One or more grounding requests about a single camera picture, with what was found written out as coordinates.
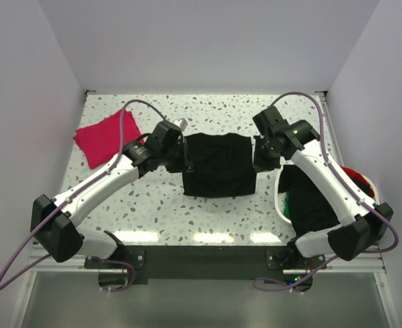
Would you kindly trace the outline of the black t shirt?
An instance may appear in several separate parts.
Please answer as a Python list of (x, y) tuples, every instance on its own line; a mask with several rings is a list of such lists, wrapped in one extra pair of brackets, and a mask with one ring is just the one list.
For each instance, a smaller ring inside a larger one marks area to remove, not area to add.
[(182, 173), (185, 195), (222, 198), (255, 193), (250, 137), (197, 133), (187, 136), (186, 141), (193, 170)]

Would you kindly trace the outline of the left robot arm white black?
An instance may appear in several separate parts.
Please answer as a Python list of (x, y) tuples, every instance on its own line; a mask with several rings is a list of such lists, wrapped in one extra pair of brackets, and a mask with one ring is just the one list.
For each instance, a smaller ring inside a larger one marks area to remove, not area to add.
[(33, 202), (31, 232), (56, 262), (73, 256), (100, 258), (109, 268), (124, 260), (122, 241), (115, 234), (81, 228), (83, 220), (107, 198), (149, 172), (164, 166), (170, 173), (192, 169), (183, 132), (185, 119), (159, 122), (153, 132), (126, 143), (111, 160), (77, 186)]

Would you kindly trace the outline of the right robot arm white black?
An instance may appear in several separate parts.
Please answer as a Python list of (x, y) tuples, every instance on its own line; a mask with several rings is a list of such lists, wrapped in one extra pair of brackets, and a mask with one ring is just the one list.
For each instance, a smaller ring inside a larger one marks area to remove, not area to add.
[(353, 260), (393, 229), (393, 209), (360, 190), (324, 149), (322, 135), (309, 122), (290, 124), (274, 106), (256, 114), (253, 121), (263, 147), (292, 161), (321, 192), (337, 218), (336, 225), (307, 232), (293, 241), (286, 253), (292, 267), (303, 268), (311, 257), (323, 254)]

